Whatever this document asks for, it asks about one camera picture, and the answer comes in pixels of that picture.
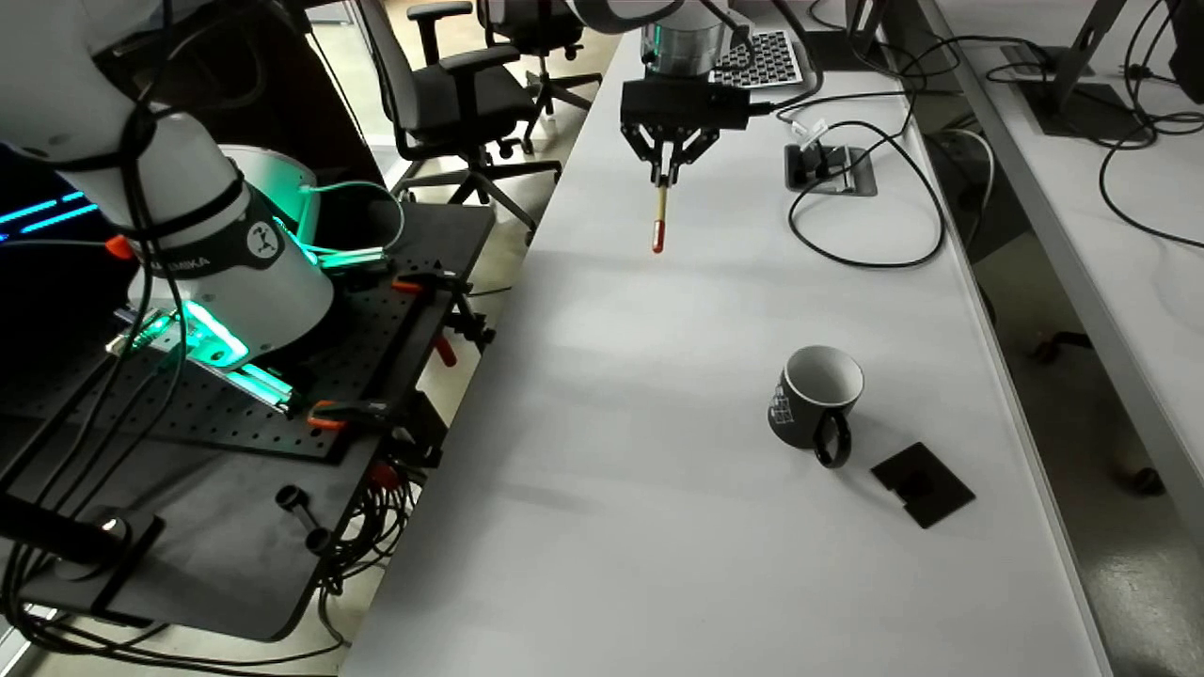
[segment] black cable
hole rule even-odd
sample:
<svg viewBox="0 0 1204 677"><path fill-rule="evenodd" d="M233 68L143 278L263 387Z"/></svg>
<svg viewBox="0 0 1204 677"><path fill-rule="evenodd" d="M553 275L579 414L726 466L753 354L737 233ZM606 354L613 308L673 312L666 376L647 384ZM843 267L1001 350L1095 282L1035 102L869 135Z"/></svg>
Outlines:
<svg viewBox="0 0 1204 677"><path fill-rule="evenodd" d="M154 380L158 380L158 372L143 376L143 384L128 395L128 402L120 406L120 414L105 425L105 436L94 444L94 455L75 470L75 478L87 478L87 474L98 466L98 459L102 459L102 451L109 448L109 440L117 436L120 421L124 421L128 410L135 410L135 402L154 387ZM41 478L41 489L38 489L34 504L49 504L53 512L64 508L64 500L71 496L71 489L68 489L60 500L53 500L53 489L56 489L56 481L75 466L79 448L83 448L83 444L71 444L71 451L56 459L56 466Z"/></svg>
<svg viewBox="0 0 1204 677"><path fill-rule="evenodd" d="M922 68L926 56L948 49L948 53L952 53L952 64L948 64L948 68L941 68L941 71L926 71L926 68L922 68L922 87L929 87L929 79L948 75L948 71L956 71L956 68L963 64L963 53L952 49L952 45L1023 45L1023 49L1031 49L1031 53L1042 56L1042 75L1054 71L1054 53L1042 49L1042 45L1035 45L1035 41L1027 41L1027 38L1012 38L1012 34L952 34L952 38L941 38L941 41L926 45L922 53L914 53L914 56L899 68L899 75L907 79L911 68Z"/></svg>
<svg viewBox="0 0 1204 677"><path fill-rule="evenodd" d="M135 147L139 147L139 135L143 128L139 124L154 124L151 120L151 98L158 90L158 83L166 79L166 71L196 45L203 41L211 30L233 23L233 19L245 19L248 11L260 11L267 0L260 4L248 4L248 8L237 8L230 15L218 15L214 23L203 23L196 26L192 34L184 34L166 56L162 64L154 68L151 83L143 87L143 94L135 98L135 109L128 113L128 124L124 124L124 135L120 135L120 147L124 147L124 162L120 162L120 184L124 184L124 196L128 196L128 211L132 211L132 229L135 237L151 248L151 256L143 256L143 297L139 297L139 308L135 308L135 320L132 320L132 335L143 327L147 320L147 308L151 308L151 260L162 260L158 252L158 241L151 233L154 218L151 218L151 207L147 207L147 196L143 196L143 181L139 181L139 158L135 158ZM188 335L184 335L184 301L181 301L181 290L177 290L177 278L166 271L162 275L169 293L173 293L173 305L177 305L177 316L181 316L181 346L188 346ZM49 489L71 470L71 463L79 459L87 436L94 433L94 421L102 414L102 406L109 402L109 391L113 384L120 380L124 365L128 365L128 354L132 350L120 350L113 372L105 376L90 414L83 417L79 433L75 433L75 444L68 448L68 455L56 463L56 470L45 478L41 493L38 496L49 496ZM102 451L109 448L109 440L117 436L124 417L117 417L109 425L109 436L90 451L87 466L94 466L102 459Z"/></svg>
<svg viewBox="0 0 1204 677"><path fill-rule="evenodd" d="M858 267L858 271L903 271L903 267L922 267L929 260L941 256L944 241L948 241L948 222L944 222L944 207L941 207L941 196L933 188L933 181L922 173L922 165L895 143L895 135L888 135L884 128L869 124L869 120L839 120L832 124L835 128L869 128L880 143L888 143L907 165L911 173L922 181L922 188L929 192L933 199L933 211L937 211L937 241L929 252L914 256L914 260L850 260L850 256L839 256L832 248L820 248L816 241L809 241L798 226L798 203L816 188L801 188L786 211L786 222L790 222L790 233L794 241L801 241L805 248L813 248L816 256L832 260L832 263L843 263L843 267ZM873 143L869 150L862 150L850 165L843 165L843 173L850 173L854 165L869 162L869 154L880 147Z"/></svg>
<svg viewBox="0 0 1204 677"><path fill-rule="evenodd" d="M1155 0L1155 4L1140 15L1140 23L1136 23L1136 30L1133 30L1133 38L1129 38L1129 45L1125 45L1125 64L1121 64L1121 68L1125 68L1125 94L1129 94L1129 105L1133 105L1136 120L1148 124L1151 135L1196 135L1196 132L1204 132L1204 113L1200 113L1200 109L1148 113L1144 102L1140 102L1144 83L1155 79L1155 71L1151 71L1155 49L1159 49L1159 41L1166 38L1174 15L1178 15L1185 4L1181 4L1181 0L1170 4L1170 11L1166 11L1166 19L1159 23L1155 38L1148 41L1144 56L1133 60L1140 34L1144 34L1144 26L1151 23L1151 15L1155 15L1159 8L1163 8L1163 0Z"/></svg>
<svg viewBox="0 0 1204 677"><path fill-rule="evenodd" d="M192 669L192 673L230 673L230 677L260 677L260 673L248 673L248 669L271 669L271 666L309 662L309 658L324 658L324 654L342 651L342 643L331 636L335 639L331 647L316 647L316 651L301 651L301 654L226 662L226 658L196 658L196 654L162 654L162 651L143 651L143 647L120 647L120 643L109 643L105 636L94 636L94 632L83 632L83 628L71 628L71 624L53 624L53 628L64 632L64 636L79 636L87 643L98 643L98 647L75 643L75 647L83 647L75 654L98 654L98 658L132 662L132 666Z"/></svg>
<svg viewBox="0 0 1204 677"><path fill-rule="evenodd" d="M102 354L53 406L49 417L34 429L34 436L4 463L0 470L0 493L26 470L26 463L49 444L49 436L68 421L68 414L79 406L79 399L113 369L113 357Z"/></svg>
<svg viewBox="0 0 1204 677"><path fill-rule="evenodd" d="M151 83L139 90L135 98L135 109L128 113L128 124L124 124L124 158L120 162L120 184L124 184L124 196L128 196L128 207L132 207L132 229L135 237L143 241L147 256L143 256L143 305L139 305L139 316L132 323L132 335L143 327L143 312L147 312L147 301L151 301L151 260L162 260L162 248L158 248L158 237L154 237L154 218L151 218L151 203L147 203L147 188L143 188L143 177L139 177L139 158L132 158L132 147L139 147L139 135L143 128L139 124L154 124L154 113L151 113L151 102L154 102L154 90L162 87L162 79L169 75L169 68L192 49L199 45L203 38L211 38L218 26L233 23L233 19L245 19L252 11L267 11L271 4L267 0L256 0L256 4L245 4L245 8L233 8L203 26L196 26L192 34L184 34L166 56L162 64L154 68ZM128 440L128 448L109 463L109 470L87 489L87 496L79 500L79 508L71 515L79 515L105 485L109 478L135 455L135 448L151 436L151 429L169 414L169 402L177 395L177 384L181 384L181 372L184 372L184 361L188 361L188 323L184 323L184 297L181 297L181 286L173 278L169 267L162 267L162 278L169 286L169 297L173 297L173 308L177 308L177 350L166 354L166 361L173 361L173 376L169 376L169 387L158 402L158 410L143 421L143 429ZM102 436L102 444L94 448L90 463L94 466L102 459L102 451L117 440L117 429L124 425L124 417L135 410L143 387L124 402L124 410L113 417L109 433Z"/></svg>
<svg viewBox="0 0 1204 677"><path fill-rule="evenodd" d="M166 56L166 64L158 68L158 75L151 79L151 87L139 94L139 102L135 102L135 109L132 109L132 117L128 117L128 128L124 128L124 150L135 147L135 132L139 132L135 124L147 120L151 94L154 94L158 79L169 71L169 60L177 60L177 56L181 56L192 41L199 41L199 38L203 38L203 30L192 34L192 38L184 38L184 45L177 45L177 49ZM120 165L120 177L124 177L124 192L128 192L128 207L132 207L132 229L139 233L139 241L143 241L147 252L151 252L151 256L143 256L143 263L151 263L151 260L162 256L162 252L158 252L158 241L154 241L154 233L151 233L151 211L147 211L139 165L135 165L132 154L124 154L124 158L128 158L128 162ZM181 290L177 290L177 282L173 282L169 271L166 271L166 282L169 282L177 316L184 316L184 312L181 312L181 308L184 308L184 305L181 305ZM139 308L135 308L132 331L143 327L147 301L151 301L151 271L143 275L143 301L139 301ZM117 357L117 369L109 369L109 380L105 380L109 387L113 387L124 357L128 357L128 350ZM158 414L143 425L143 433L132 440L132 448L154 429L154 421L158 421ZM68 628L68 624L60 624L60 621L38 621L38 617L30 617L30 613L23 609L19 590L23 590L23 583L34 575L34 568L41 568L41 564L49 564L49 557L38 557L30 545L15 545L15 549L11 549L11 560L8 560L8 568L4 568L4 617L8 617L30 643L49 647L49 651L64 651L64 654L102 654L102 658L135 662L135 666L207 669L207 673L233 673L230 666L282 666L282 662L297 662L297 658L316 658L316 654L339 651L339 643L335 643L335 647L324 647L324 651L290 654L290 658L267 658L267 662L211 662L211 658L177 658L177 654L154 654L154 651L120 647L120 643L109 643L109 639L102 639L102 636L87 636L87 632L79 632L79 628Z"/></svg>
<svg viewBox="0 0 1204 677"><path fill-rule="evenodd" d="M749 71L756 64L756 45L749 38L749 30L730 19L722 8L715 8L715 0L704 0L704 8L737 38L737 45L745 49L741 64L722 64L719 71Z"/></svg>
<svg viewBox="0 0 1204 677"><path fill-rule="evenodd" d="M132 639L124 639L124 643L117 643L117 647L139 647L139 643L151 643L154 636L162 636L169 624L151 624L151 628L143 628L139 636L132 636Z"/></svg>
<svg viewBox="0 0 1204 677"><path fill-rule="evenodd" d="M1148 237L1174 241L1174 244L1185 244L1185 248L1204 248L1204 241L1193 241L1193 237L1181 237L1181 233L1166 233L1166 229L1155 229L1155 226L1133 218L1133 214L1114 199L1106 177L1110 177L1110 165L1114 165L1114 158L1117 158L1121 150L1133 150L1133 147L1125 147L1125 139L1114 139L1114 147L1110 147L1110 150L1102 154L1102 162L1099 162L1099 173L1095 173L1099 199L1102 199L1125 226L1133 226L1133 229L1140 229L1140 233L1148 233Z"/></svg>
<svg viewBox="0 0 1204 677"><path fill-rule="evenodd" d="M316 590L316 617L320 624L331 632L335 643L350 647L350 639L339 632L339 624L331 621L331 594Z"/></svg>
<svg viewBox="0 0 1204 677"><path fill-rule="evenodd" d="M467 297L500 297L500 293L512 293L515 286L493 286L493 290L474 290Z"/></svg>

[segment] desk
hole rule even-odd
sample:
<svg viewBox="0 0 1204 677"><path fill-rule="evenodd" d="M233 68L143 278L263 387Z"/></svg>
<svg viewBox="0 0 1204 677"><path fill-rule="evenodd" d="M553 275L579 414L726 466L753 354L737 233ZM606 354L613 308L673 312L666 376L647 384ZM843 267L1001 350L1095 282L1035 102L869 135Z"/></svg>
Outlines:
<svg viewBox="0 0 1204 677"><path fill-rule="evenodd" d="M651 256L617 132L632 75L625 38L342 673L1110 673L963 252L865 275L798 248L786 128L756 120L681 173ZM824 117L895 128L903 102ZM926 192L899 158L877 173L877 199L813 203L813 233L926 248ZM809 342L865 369L839 474L764 421ZM978 493L933 530L869 478L911 440Z"/></svg>
<svg viewBox="0 0 1204 677"><path fill-rule="evenodd" d="M1091 0L922 0L937 34L1016 34L1042 45L1069 45ZM1095 71L1121 83L1125 41L1148 4L1129 4L1095 53ZM1204 542L1204 256L1121 226L1099 199L1095 177L1102 147L1084 139L1050 139L1038 132L1027 102L1005 83L982 83L978 71L1001 64L997 49L963 49L963 94L978 113L997 158L1072 297L1102 369L1110 372L1151 463L1185 527ZM1151 109L1189 109L1178 87L1148 83ZM1163 139L1151 150L1121 154L1110 188L1140 222L1181 237L1200 229L1204 135Z"/></svg>

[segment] floor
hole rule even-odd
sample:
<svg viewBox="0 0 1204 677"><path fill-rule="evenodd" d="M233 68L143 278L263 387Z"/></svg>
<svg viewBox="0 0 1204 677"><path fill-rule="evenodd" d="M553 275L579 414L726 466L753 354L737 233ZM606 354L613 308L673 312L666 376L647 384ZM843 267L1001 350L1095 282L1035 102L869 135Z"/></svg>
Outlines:
<svg viewBox="0 0 1204 677"><path fill-rule="evenodd" d="M395 26L406 45L418 45L418 34L403 19L403 0L391 0ZM388 120L376 105L376 83L369 60L346 26L324 26L320 41L331 53L339 83L346 87L365 139L380 147L388 162ZM452 19L444 26L448 53L482 45L482 34L470 19ZM579 60L557 60L557 71L602 71L613 53L613 41L591 38ZM564 158L579 132L579 113L561 109L553 124L538 132L538 154ZM512 196L523 207L542 211L549 199L546 177L515 181ZM1016 211L993 211L986 226L1016 226ZM523 226L500 214L500 226L474 271L478 308L493 320L504 312L504 290L515 282L527 241ZM1174 504L1166 496L1136 496L1117 481L1117 474L1133 474L1144 466L1144 451L1102 376L1095 354L1065 350L1057 361L1042 365L1031 350L1061 327L1076 327L1061 286L1035 244L1035 237L1020 233L993 256L978 263L978 282L997 312L1001 350L1012 365L1023 410L1046 455L1046 470L1054 493L1061 500L1061 515L1069 523L1080 575L1087 583L1091 606L1099 613L1106 647L1114 654L1117 677L1200 677L1204 673L1204 557L1193 542L1185 542ZM474 350L459 350L467 361L455 369L429 365L425 391L436 406L455 417L459 395L474 372ZM380 583L380 568L357 575L342 598L331 602L331 621L342 636L354 636L365 609L372 606L372 590ZM222 658L275 658L297 654L312 647L327 647L327 632L316 613L282 639L282 643L237 643L203 632L166 632L151 639L154 651L188 651L188 654L222 654ZM339 673L342 651L290 662L278 673ZM45 658L38 677L139 677L154 669L109 666L109 662L79 662L79 658Z"/></svg>

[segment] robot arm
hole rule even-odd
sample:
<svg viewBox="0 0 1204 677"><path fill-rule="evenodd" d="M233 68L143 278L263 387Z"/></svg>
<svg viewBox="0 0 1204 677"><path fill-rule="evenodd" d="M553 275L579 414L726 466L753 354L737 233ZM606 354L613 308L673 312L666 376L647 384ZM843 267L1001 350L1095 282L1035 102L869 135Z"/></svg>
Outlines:
<svg viewBox="0 0 1204 677"><path fill-rule="evenodd" d="M214 0L173 0L173 19L203 4ZM184 339L199 369L237 372L305 339L331 312L335 286L196 117L147 117L98 71L94 53L158 30L158 11L162 0L0 0L0 143L53 165L132 241L154 237L143 248L154 286L143 301L135 282L135 305L188 335L143 335L151 346ZM124 139L132 117L147 124L139 143ZM135 165L147 211L120 165Z"/></svg>
<svg viewBox="0 0 1204 677"><path fill-rule="evenodd" d="M628 34L673 15L685 0L568 0L583 26L598 34Z"/></svg>

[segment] cable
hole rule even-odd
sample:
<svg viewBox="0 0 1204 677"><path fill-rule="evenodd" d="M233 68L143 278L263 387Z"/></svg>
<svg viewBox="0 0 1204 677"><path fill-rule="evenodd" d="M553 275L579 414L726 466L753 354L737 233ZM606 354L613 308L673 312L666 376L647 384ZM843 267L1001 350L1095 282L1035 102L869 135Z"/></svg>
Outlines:
<svg viewBox="0 0 1204 677"><path fill-rule="evenodd" d="M139 158L135 158L135 147L139 147L139 143L135 143L135 139L139 139L139 132L147 132L143 124L151 124L151 98L154 98L154 87L162 83L162 75L169 71L169 64L173 64L188 45L196 45L207 30L214 30L214 26L222 26L222 23L226 23L226 19L218 19L218 23L203 26L203 30L196 30L196 34L188 34L177 49L166 53L166 60L158 64L151 87L143 87L143 94L135 98L135 109L132 109L132 117L128 117L128 124L124 124L124 135L120 135L120 150L124 150L120 181L124 181L124 192L128 192L132 229L135 229L135 237L147 244L147 256L143 256L147 275L143 275L143 297L139 297L139 308L135 308L135 320L132 320L132 335L135 335L135 331L143 327L143 320L147 320L147 305L151 305L151 260L162 260L158 241L154 241L154 233L151 233L154 222L151 222L151 207L147 207L143 181L139 181ZM173 293L177 316L184 316L177 278L173 278L169 271L166 271L162 278L166 278L166 286L169 286L169 293ZM181 372L181 365L184 365L184 350L188 350L188 327L181 323L181 339L177 339L177 350L173 350L173 354L177 354L177 372ZM117 372L124 369L128 354L132 354L132 350L120 350L120 354L117 354L117 365L105 372L102 395L98 395L98 402L90 406L90 414L87 414L87 421L83 421L71 451L68 451L64 463L60 463L64 470L68 470L68 466L75 463L75 455L83 451L83 440L90 436L90 425L94 425L102 402L109 399L109 387L117 384ZM94 481L94 489L79 500L75 512L83 512L87 500L90 500L90 496L117 474L117 466L132 455L132 448L139 448L139 440L154 429L154 421L158 421L162 410L169 406L173 391L177 391L177 380L169 384L158 414L132 436L128 451L120 451L120 455L109 463L109 470L102 474L102 481ZM83 478L87 478L87 470L64 489L60 504L83 485ZM68 628L68 624L60 624L60 621L30 617L30 613L23 609L23 602L19 602L19 590L23 590L23 583L26 583L38 568L45 568L45 564L49 564L49 557L38 557L38 549L15 545L15 549L11 549L11 560L8 560L8 568L4 568L4 617L8 617L30 643L38 643L38 647L64 651L64 654L105 654L105 658L139 662L139 666L211 669L211 673L233 673L233 669L226 669L226 666L278 666L278 658L275 658L275 662L173 658L173 654L117 647L117 643L109 643L109 639L102 639L102 636Z"/></svg>
<svg viewBox="0 0 1204 677"><path fill-rule="evenodd" d="M1133 229L1148 233L1148 237L1159 237L1159 241L1174 241L1174 244L1185 244L1185 248L1204 248L1204 241L1193 241L1193 237L1178 237L1178 233L1166 233L1166 229L1155 229L1140 218L1133 218L1110 192L1106 177L1110 177L1110 165L1121 150L1136 150L1136 147L1125 147L1129 139L1114 139L1114 147L1102 154L1099 162L1099 173L1095 173L1095 188L1099 188L1099 199Z"/></svg>
<svg viewBox="0 0 1204 677"><path fill-rule="evenodd" d="M230 15L218 15L214 23L203 23L196 26L192 34L184 34L166 56L162 64L154 68L151 83L139 90L135 98L135 109L128 113L128 124L124 124L124 135L120 135L120 147L124 147L124 162L120 162L120 184L124 184L124 199L128 199L128 214L132 214L132 233L135 241L143 241L147 256L143 256L143 297L139 297L139 308L135 308L135 320L132 320L132 335L139 335L143 320L147 320L147 308L151 308L151 260L162 260L158 252L158 237L151 233L154 229L154 218L151 218L151 203L147 203L147 192L143 192L143 177L139 177L139 158L135 158L135 147L139 147L139 135L147 132L143 124L154 124L154 113L151 113L151 102L154 102L154 90L158 83L169 75L169 68L196 45L203 41L211 30L233 23L233 19L245 19L248 11L263 11L263 0L260 4L248 4L248 8L233 8ZM132 436L132 444L109 463L109 470L102 474L102 481L94 481L94 489L87 496L94 496L120 466L124 459L135 451L139 440L151 436L154 421L162 421L162 414L169 410L173 395L177 395L177 384L181 384L181 369L184 369L184 350L188 350L188 327L184 327L184 297L181 297L181 286L173 278L173 271L166 267L162 271L166 286L169 286L169 297L173 297L173 308L177 308L177 350L166 354L166 361L173 361L173 380L169 380L169 391L166 399L158 402L158 410L147 417L147 425ZM109 391L124 369L132 350L120 350L117 357L117 369L109 372L109 380L102 384L102 395L94 399L87 421L79 425L79 436L71 444L71 451L60 459L60 466L49 474L49 481L41 485L41 496L49 496L53 481L60 481L68 474L68 466L79 459L102 406L109 402ZM68 504L79 485L87 481L87 470L94 470L94 463L105 455L105 448L117 440L124 417L135 410L139 395L151 387L151 380L120 406L120 414L113 417L109 433L94 444L90 459L83 463L83 470L75 474L75 481L64 489L64 496L56 500Z"/></svg>
<svg viewBox="0 0 1204 677"><path fill-rule="evenodd" d="M139 636L132 636L132 639L124 639L124 643L117 643L117 647L139 647L139 643L151 643L154 636L162 636L169 624L151 624L151 628L143 628Z"/></svg>
<svg viewBox="0 0 1204 677"><path fill-rule="evenodd" d="M493 286L493 290L474 290L467 297L500 297L500 293L512 293L515 286Z"/></svg>
<svg viewBox="0 0 1204 677"><path fill-rule="evenodd" d="M922 87L929 87L929 79L948 75L948 71L956 71L956 68L963 64L963 53L952 49L952 45L974 45L974 41L978 41L978 45L1023 45L1023 49L1031 49L1031 53L1042 56L1042 75L1054 71L1054 53L1042 49L1042 45L1035 45L1035 41L1027 41L1027 38L1012 38L1012 34L952 34L952 38L941 38L941 41L926 45L922 53L914 53L914 56L899 68L899 75L907 79L907 71L911 71L911 68L922 68L926 56L948 49L948 53L952 53L952 64L948 64L948 68L941 68L941 71L918 71L918 75L922 75Z"/></svg>
<svg viewBox="0 0 1204 677"><path fill-rule="evenodd" d="M1155 0L1155 4L1140 15L1136 30L1129 34L1125 64L1121 64L1121 68L1125 68L1125 94L1129 94L1129 105L1133 105L1136 120L1148 124L1151 135L1196 135L1196 132L1204 132L1204 113L1200 113L1200 109L1185 109L1185 113L1148 113L1144 102L1140 102L1144 83L1148 83L1148 79L1159 79L1159 75L1151 71L1151 56L1155 56L1159 41L1166 38L1174 15L1178 15L1185 4L1181 4L1181 0L1170 4L1170 11L1166 11L1166 19L1159 23L1155 38L1148 41L1144 56L1133 60L1140 34L1144 34L1144 26L1151 23L1151 15L1155 15L1159 8L1163 8L1163 0Z"/></svg>
<svg viewBox="0 0 1204 677"><path fill-rule="evenodd" d="M331 632L331 639L339 643L339 647L350 647L350 639L339 632L339 624L331 621L331 594L327 590L316 590L316 617L320 617L320 624Z"/></svg>
<svg viewBox="0 0 1204 677"><path fill-rule="evenodd" d="M982 147L982 154L986 154L986 184L982 184L982 203L978 203L978 218L971 222L971 229L967 229L967 244L974 244L978 241L978 233L982 233L982 222L986 222L986 207L990 207L990 199L993 199L993 188L997 188L997 154L993 154L993 147L990 147L990 139L986 135L978 135L974 128L948 128L948 135L963 135L963 139L974 139L978 147Z"/></svg>
<svg viewBox="0 0 1204 677"><path fill-rule="evenodd" d="M794 196L790 211L786 211L786 226L790 226L794 241L801 241L805 248L813 248L816 256L824 256L824 260L832 260L832 263L858 267L858 271L903 271L903 267L922 267L922 263L937 260L941 248L944 248L944 241L948 241L948 226L944 226L941 196L937 196L933 181L922 173L922 165L895 143L895 135L888 135L884 128L877 128L877 124L869 124L869 120L839 120L839 124L832 124L832 132L835 132L835 128L869 128L869 132L880 139L880 143L873 143L865 154L858 154L850 165L843 165L843 173L850 173L854 165L869 162L869 154L873 154L877 147L884 147L884 143L911 165L911 173L922 181L922 188L929 192L929 199L933 199L933 207L937 207L937 241L933 241L929 252L922 252L922 256L914 256L914 260L850 260L850 256L839 256L839 252L809 241L809 237L801 233L801 226L798 226L798 203L801 203L816 184L813 184L813 188L801 188L801 192Z"/></svg>
<svg viewBox="0 0 1204 677"><path fill-rule="evenodd" d="M113 369L113 357L102 354L53 406L49 417L34 429L34 436L4 463L0 470L0 493L26 470L26 463L45 448L45 440L64 425L64 417L79 406L79 399Z"/></svg>
<svg viewBox="0 0 1204 677"><path fill-rule="evenodd" d="M741 64L722 64L719 71L749 71L756 64L756 45L749 38L749 30L730 19L722 8L715 8L715 0L704 0L704 8L737 38L737 45L745 49Z"/></svg>

